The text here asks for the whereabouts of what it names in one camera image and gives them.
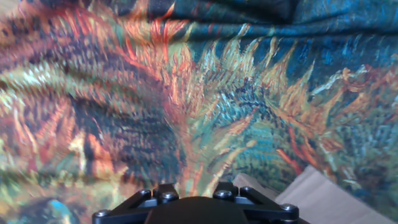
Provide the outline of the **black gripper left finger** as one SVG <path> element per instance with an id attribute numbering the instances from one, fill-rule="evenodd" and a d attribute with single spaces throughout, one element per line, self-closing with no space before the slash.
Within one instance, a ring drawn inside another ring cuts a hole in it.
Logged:
<path id="1" fill-rule="evenodd" d="M 160 184 L 156 189 L 142 189 L 113 210 L 102 209 L 92 215 L 92 224 L 144 223 L 151 210 L 179 199 L 173 184 Z"/>

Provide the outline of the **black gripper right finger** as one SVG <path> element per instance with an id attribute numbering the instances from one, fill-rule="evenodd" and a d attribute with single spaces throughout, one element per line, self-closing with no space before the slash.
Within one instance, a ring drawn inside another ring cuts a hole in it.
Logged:
<path id="1" fill-rule="evenodd" d="M 279 205 L 252 187 L 219 182 L 212 197 L 231 202 L 249 223 L 299 224 L 297 206 L 289 203 Z"/>

